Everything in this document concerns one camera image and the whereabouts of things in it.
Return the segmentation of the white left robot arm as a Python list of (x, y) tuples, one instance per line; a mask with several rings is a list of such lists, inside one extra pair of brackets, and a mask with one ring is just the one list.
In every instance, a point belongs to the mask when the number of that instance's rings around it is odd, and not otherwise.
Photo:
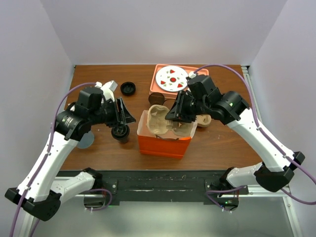
[(8, 200), (42, 221), (51, 219), (61, 204), (74, 196), (101, 191), (102, 174), (92, 168), (84, 169), (64, 185), (53, 183), (67, 156), (92, 126), (105, 124), (115, 129), (136, 121), (123, 99), (114, 98), (110, 89), (95, 83), (81, 86), (77, 101), (56, 113), (46, 147), (30, 173), (18, 187), (5, 193)]

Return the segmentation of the beige pulp cup carrier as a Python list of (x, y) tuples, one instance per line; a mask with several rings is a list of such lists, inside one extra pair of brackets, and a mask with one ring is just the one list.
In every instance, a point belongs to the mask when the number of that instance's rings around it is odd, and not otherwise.
[(210, 125), (212, 118), (210, 115), (197, 115), (196, 121), (198, 127), (206, 128)]

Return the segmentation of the orange paper bag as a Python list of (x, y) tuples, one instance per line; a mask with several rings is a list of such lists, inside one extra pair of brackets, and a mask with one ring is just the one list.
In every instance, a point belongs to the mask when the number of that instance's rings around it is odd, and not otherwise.
[(182, 159), (195, 133), (192, 137), (179, 137), (172, 132), (165, 135), (154, 135), (146, 125), (147, 112), (148, 110), (142, 112), (137, 128), (140, 153)]

